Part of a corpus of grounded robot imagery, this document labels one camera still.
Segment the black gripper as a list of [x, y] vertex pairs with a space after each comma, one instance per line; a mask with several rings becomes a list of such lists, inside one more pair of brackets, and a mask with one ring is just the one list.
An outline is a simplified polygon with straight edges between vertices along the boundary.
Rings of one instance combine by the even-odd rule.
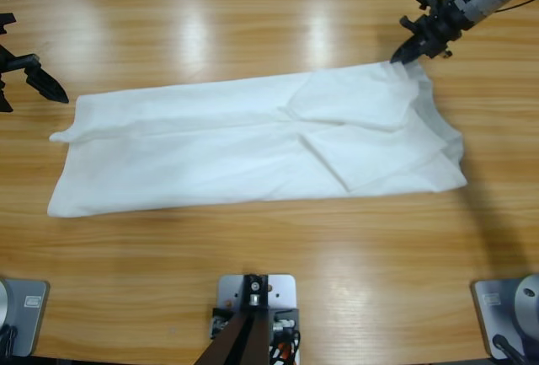
[[462, 36], [464, 17], [453, 0], [418, 0], [419, 8], [428, 9], [415, 21], [406, 15], [399, 23], [412, 35], [393, 53], [390, 63], [408, 64], [421, 56], [434, 58], [447, 53], [450, 41]]
[[[36, 54], [16, 57], [5, 47], [0, 46], [0, 73], [12, 72], [23, 69], [26, 74], [26, 83], [36, 89], [44, 98], [63, 104], [69, 103], [69, 98], [64, 88], [47, 73], [41, 66], [40, 59]], [[5, 83], [0, 81], [0, 111], [12, 112], [13, 107], [4, 94]]]

